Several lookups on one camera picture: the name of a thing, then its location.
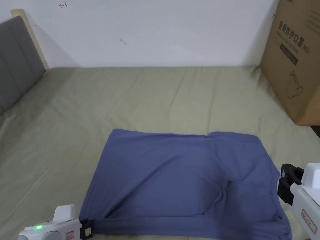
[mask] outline red mark on wall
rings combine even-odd
[[[63,5],[61,5],[61,4],[59,5],[59,7],[63,8],[62,6],[68,7],[66,2],[65,2],[65,4],[63,4]]]

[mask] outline white wall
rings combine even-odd
[[[23,8],[51,68],[257,65],[277,2],[0,0],[0,21]]]

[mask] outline mattress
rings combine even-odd
[[[52,219],[59,205],[75,204],[79,213],[114,128],[247,133],[278,169],[319,162],[318,137],[291,121],[258,67],[55,68],[0,117],[0,239]],[[306,238],[282,206],[293,238]],[[128,238],[173,237],[94,237]]]

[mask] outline gray upholstered headboard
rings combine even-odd
[[[45,73],[20,16],[0,24],[0,116]]]

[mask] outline t-shirt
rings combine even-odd
[[[253,135],[115,129],[79,218],[95,234],[292,239],[279,178]]]

